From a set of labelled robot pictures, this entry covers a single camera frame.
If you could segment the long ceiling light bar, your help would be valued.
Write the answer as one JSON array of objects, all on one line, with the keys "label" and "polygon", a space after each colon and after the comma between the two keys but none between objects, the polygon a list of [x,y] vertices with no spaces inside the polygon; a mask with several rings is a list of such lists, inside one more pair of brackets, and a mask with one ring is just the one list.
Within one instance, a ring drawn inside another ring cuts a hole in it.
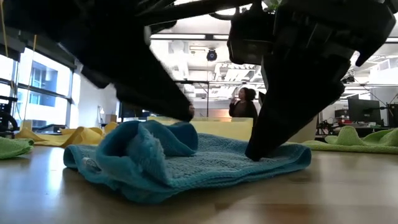
[{"label": "long ceiling light bar", "polygon": [[228,40],[226,34],[153,34],[151,40]]}]

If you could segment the lime green microfiber towel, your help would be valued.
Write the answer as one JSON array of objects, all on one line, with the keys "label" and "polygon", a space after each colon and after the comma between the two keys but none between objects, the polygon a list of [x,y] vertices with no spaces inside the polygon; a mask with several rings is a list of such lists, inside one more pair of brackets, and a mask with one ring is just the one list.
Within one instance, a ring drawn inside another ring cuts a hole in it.
[{"label": "lime green microfiber towel", "polygon": [[361,138],[354,127],[343,127],[337,136],[326,136],[325,142],[302,143],[316,151],[398,154],[398,128],[377,131]]}]

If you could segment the blue microfiber towel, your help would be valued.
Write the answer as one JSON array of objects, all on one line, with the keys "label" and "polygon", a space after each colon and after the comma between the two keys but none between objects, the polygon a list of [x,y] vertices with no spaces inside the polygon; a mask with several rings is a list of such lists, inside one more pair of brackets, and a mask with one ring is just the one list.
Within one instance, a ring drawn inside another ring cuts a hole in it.
[{"label": "blue microfiber towel", "polygon": [[268,158],[245,156],[247,142],[196,132],[190,123],[129,121],[97,146],[69,145],[63,162],[87,181],[137,203],[160,203],[191,189],[230,187],[307,168],[310,148],[285,144]]}]

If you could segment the grass green microfiber towel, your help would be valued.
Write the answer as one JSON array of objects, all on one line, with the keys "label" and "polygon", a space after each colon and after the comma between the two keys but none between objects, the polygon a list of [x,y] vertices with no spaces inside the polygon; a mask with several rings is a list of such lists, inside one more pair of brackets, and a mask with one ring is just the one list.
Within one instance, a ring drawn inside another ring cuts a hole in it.
[{"label": "grass green microfiber towel", "polygon": [[28,153],[34,147],[32,139],[0,137],[0,159],[9,159]]}]

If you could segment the black computer monitor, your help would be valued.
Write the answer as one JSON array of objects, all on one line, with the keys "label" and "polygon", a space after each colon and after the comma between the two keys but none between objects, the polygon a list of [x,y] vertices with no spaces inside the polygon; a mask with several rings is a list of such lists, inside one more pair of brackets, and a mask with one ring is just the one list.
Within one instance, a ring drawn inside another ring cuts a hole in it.
[{"label": "black computer monitor", "polygon": [[381,124],[379,101],[350,98],[348,100],[348,114],[352,122]]},{"label": "black computer monitor", "polygon": [[398,128],[398,104],[392,103],[387,105],[388,126],[390,128]]},{"label": "black computer monitor", "polygon": [[150,112],[126,103],[120,103],[119,105],[119,117],[121,118],[146,118],[150,116]]}]

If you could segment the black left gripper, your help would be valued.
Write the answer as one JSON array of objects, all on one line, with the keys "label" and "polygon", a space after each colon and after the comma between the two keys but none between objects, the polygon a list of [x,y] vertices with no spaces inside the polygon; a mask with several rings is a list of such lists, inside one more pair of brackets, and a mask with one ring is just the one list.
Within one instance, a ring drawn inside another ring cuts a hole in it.
[{"label": "black left gripper", "polygon": [[181,121],[190,101],[150,51],[149,36],[180,19],[175,0],[58,0],[65,6],[59,40],[93,84],[112,83],[125,108]]}]

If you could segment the black wheeled equipment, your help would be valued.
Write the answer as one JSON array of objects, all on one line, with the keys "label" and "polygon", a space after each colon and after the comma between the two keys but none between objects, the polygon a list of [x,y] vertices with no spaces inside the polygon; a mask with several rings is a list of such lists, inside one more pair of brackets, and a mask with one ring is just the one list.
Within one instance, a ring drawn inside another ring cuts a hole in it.
[{"label": "black wheeled equipment", "polygon": [[7,103],[0,103],[0,137],[14,139],[15,132],[19,127],[17,121],[11,115],[11,108],[17,98],[0,96],[0,100],[7,101]]}]

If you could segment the person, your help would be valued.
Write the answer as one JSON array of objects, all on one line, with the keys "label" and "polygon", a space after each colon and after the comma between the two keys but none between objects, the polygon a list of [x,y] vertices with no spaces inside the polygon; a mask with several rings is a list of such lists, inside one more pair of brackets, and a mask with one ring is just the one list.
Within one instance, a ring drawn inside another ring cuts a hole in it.
[{"label": "person", "polygon": [[251,88],[243,87],[238,92],[238,97],[233,97],[229,104],[229,115],[232,118],[252,118],[257,120],[257,109],[253,103],[256,92]]}]

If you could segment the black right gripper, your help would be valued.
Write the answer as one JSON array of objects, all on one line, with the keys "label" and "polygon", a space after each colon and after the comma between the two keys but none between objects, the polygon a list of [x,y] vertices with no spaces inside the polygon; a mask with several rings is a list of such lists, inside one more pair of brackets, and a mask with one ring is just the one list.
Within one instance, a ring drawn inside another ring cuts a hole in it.
[{"label": "black right gripper", "polygon": [[344,92],[354,53],[364,64],[396,25],[397,0],[266,0],[268,89],[245,155],[269,157]]}]

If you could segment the large office window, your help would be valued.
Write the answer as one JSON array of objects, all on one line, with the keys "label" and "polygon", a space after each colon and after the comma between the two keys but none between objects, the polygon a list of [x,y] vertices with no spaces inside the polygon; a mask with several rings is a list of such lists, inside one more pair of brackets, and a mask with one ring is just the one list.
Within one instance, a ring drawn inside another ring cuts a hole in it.
[{"label": "large office window", "polygon": [[18,60],[0,54],[0,96],[17,98],[11,115],[18,124],[69,125],[73,77],[69,67],[29,48]]}]

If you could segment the yellow microfiber towel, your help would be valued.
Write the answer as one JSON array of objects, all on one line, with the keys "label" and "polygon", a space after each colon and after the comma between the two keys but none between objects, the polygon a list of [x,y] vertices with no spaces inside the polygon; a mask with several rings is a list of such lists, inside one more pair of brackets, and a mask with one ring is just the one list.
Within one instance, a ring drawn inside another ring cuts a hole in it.
[{"label": "yellow microfiber towel", "polygon": [[66,148],[73,144],[98,145],[104,137],[118,126],[115,122],[106,124],[104,129],[93,127],[78,127],[76,129],[62,129],[61,135],[35,134],[27,128],[19,131],[15,137],[18,139],[31,139],[34,145],[55,146]]}]

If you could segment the yellow translucent plastic bin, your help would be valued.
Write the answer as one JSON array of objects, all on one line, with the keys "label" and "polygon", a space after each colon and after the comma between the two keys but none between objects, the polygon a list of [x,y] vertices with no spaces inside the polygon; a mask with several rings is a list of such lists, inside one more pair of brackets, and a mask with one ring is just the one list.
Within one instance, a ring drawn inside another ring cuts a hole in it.
[{"label": "yellow translucent plastic bin", "polygon": [[193,118],[190,124],[198,133],[248,141],[251,137],[252,118],[201,117]]}]

